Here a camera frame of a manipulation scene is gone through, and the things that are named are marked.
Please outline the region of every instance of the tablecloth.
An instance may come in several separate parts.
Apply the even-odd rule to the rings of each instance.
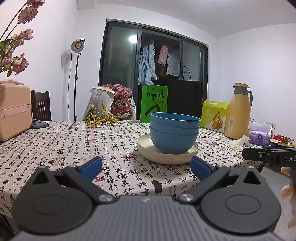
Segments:
[[[82,165],[95,156],[103,160],[102,172],[93,183],[119,195],[172,195],[176,197],[199,180],[189,163],[163,165],[139,154],[136,139],[149,133],[149,124],[120,121],[114,126],[90,129],[83,122],[49,122],[48,128],[28,130],[0,145],[0,213],[11,216],[11,206],[32,173],[40,165],[50,170]],[[238,172],[259,163],[245,161],[228,146],[222,133],[200,129],[198,156],[208,163],[223,164]]]

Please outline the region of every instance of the pink suitcase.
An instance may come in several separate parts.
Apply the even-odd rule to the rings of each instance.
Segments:
[[[28,130],[32,124],[29,87],[0,83],[0,110],[0,141],[7,141]]]

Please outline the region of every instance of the gray gripper base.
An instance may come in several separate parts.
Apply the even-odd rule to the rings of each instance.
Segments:
[[[190,205],[171,196],[120,196],[98,206],[80,227],[54,236],[21,232],[13,241],[280,241],[273,233],[236,237],[206,224]]]

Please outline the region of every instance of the purple tissue package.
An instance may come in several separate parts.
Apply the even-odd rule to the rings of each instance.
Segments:
[[[268,146],[271,138],[270,134],[261,130],[249,130],[248,137],[250,143],[262,146]]]

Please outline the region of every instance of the yellow thermos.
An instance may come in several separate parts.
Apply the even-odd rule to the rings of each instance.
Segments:
[[[244,83],[235,83],[233,88],[234,93],[228,106],[225,135],[233,139],[240,139],[248,133],[253,94],[248,91],[250,87]]]

